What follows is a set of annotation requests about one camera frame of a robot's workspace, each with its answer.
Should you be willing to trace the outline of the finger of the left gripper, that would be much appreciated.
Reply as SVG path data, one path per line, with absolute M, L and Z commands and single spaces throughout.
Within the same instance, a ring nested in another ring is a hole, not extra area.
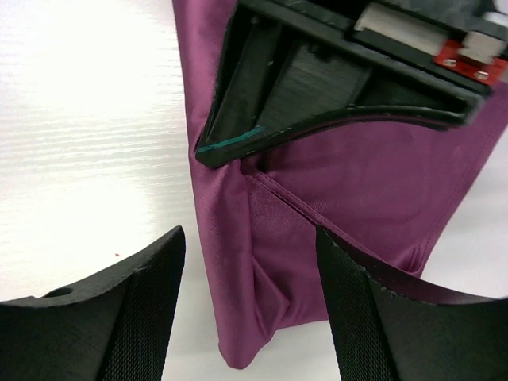
M 213 103 L 195 151 L 207 167 L 356 121 L 446 130 L 466 125 L 482 107 L 484 94 L 327 48 L 287 24 L 288 12 L 278 2 L 235 5 Z

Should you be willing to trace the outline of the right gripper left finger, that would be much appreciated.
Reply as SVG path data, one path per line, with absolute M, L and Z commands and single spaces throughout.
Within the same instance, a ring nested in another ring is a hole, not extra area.
M 1 378 L 160 380 L 186 243 L 176 226 L 78 282 L 1 304 Z

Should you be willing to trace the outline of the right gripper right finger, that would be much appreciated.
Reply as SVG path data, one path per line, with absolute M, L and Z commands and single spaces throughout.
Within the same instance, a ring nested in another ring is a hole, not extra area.
M 504 380 L 507 301 L 426 282 L 316 229 L 343 380 Z

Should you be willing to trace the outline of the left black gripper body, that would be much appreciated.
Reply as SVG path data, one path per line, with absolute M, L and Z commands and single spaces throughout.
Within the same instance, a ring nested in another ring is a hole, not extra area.
M 284 21 L 335 52 L 477 94 L 507 81 L 499 1 L 279 1 Z

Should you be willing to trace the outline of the purple cloth napkin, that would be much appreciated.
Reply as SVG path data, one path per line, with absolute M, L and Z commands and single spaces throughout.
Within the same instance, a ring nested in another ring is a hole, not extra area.
M 195 156 L 239 1 L 173 4 L 190 173 L 218 347 L 246 368 L 279 329 L 329 321 L 316 229 L 421 279 L 429 255 L 507 124 L 507 85 L 466 125 L 356 121 L 207 167 Z

